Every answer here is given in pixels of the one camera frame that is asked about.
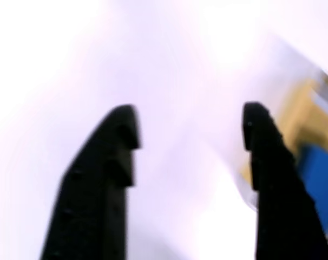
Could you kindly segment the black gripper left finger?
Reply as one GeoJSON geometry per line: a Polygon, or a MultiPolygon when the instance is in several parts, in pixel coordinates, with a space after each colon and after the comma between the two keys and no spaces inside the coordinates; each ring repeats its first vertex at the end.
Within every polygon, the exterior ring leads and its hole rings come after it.
{"type": "Polygon", "coordinates": [[[135,107],[115,107],[64,173],[41,259],[126,258],[126,189],[139,147],[135,107]]]}

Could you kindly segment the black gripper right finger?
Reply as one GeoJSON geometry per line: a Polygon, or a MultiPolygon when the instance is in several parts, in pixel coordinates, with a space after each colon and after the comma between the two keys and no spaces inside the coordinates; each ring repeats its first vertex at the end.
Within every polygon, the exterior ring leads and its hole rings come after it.
{"type": "Polygon", "coordinates": [[[252,188],[258,192],[256,259],[328,259],[328,241],[295,159],[265,106],[242,110],[252,188]]]}

